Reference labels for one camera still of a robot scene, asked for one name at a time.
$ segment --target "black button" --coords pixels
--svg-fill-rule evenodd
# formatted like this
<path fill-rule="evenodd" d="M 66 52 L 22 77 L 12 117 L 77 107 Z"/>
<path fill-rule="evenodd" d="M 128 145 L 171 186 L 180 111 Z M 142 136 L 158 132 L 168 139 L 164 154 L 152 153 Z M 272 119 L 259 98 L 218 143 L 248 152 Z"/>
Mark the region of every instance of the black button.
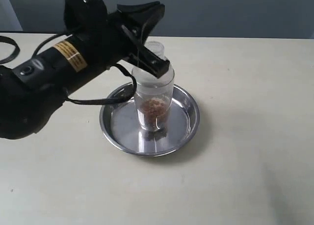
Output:
<path fill-rule="evenodd" d="M 21 75 L 30 75 L 34 72 L 34 68 L 33 67 L 24 67 L 21 69 Z"/>

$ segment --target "table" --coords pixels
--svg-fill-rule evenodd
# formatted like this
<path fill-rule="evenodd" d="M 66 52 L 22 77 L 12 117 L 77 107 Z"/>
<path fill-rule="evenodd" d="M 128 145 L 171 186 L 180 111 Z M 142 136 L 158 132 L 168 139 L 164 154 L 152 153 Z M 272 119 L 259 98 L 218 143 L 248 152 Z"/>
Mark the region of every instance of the table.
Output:
<path fill-rule="evenodd" d="M 22 49 L 10 67 L 49 37 L 6 35 Z M 200 106 L 195 138 L 165 157 L 128 155 L 103 136 L 99 107 L 66 103 L 38 134 L 0 140 L 0 224 L 313 224 L 314 41 L 150 40 Z M 111 69 L 72 97 L 128 81 Z"/>

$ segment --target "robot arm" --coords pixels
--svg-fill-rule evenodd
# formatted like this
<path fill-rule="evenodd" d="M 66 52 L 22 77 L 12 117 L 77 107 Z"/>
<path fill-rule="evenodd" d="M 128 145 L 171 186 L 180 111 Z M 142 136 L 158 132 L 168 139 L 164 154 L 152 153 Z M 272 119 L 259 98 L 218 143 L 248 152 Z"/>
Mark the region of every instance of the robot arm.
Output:
<path fill-rule="evenodd" d="M 130 76 L 116 65 L 121 59 L 156 77 L 169 69 L 168 60 L 143 46 L 164 16 L 163 4 L 125 6 L 115 0 L 65 3 L 67 39 L 14 69 L 0 66 L 0 138 L 19 139 L 37 133 L 54 111 L 70 100 L 68 95 L 111 66 Z M 114 104 L 127 99 L 73 102 Z"/>

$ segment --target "clear plastic cup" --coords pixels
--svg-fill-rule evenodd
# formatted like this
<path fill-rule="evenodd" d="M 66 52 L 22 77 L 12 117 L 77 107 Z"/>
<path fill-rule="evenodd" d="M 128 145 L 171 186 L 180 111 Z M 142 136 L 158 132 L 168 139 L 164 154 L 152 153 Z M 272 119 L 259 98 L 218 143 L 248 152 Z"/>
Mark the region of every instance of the clear plastic cup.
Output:
<path fill-rule="evenodd" d="M 160 42 L 147 42 L 145 46 L 161 59 L 166 59 L 164 46 Z M 159 79 L 138 67 L 133 68 L 132 75 L 137 81 L 134 100 L 141 127 L 153 132 L 164 129 L 172 102 L 175 78 L 172 66 Z"/>

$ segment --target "yellow warning label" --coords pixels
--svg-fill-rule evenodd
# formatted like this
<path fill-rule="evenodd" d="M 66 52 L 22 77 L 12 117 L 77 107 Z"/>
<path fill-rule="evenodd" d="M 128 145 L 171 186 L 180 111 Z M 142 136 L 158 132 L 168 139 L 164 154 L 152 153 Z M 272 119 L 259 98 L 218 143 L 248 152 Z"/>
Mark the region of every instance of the yellow warning label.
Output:
<path fill-rule="evenodd" d="M 68 41 L 62 41 L 54 46 L 71 64 L 76 72 L 87 67 L 87 63 L 77 49 Z"/>

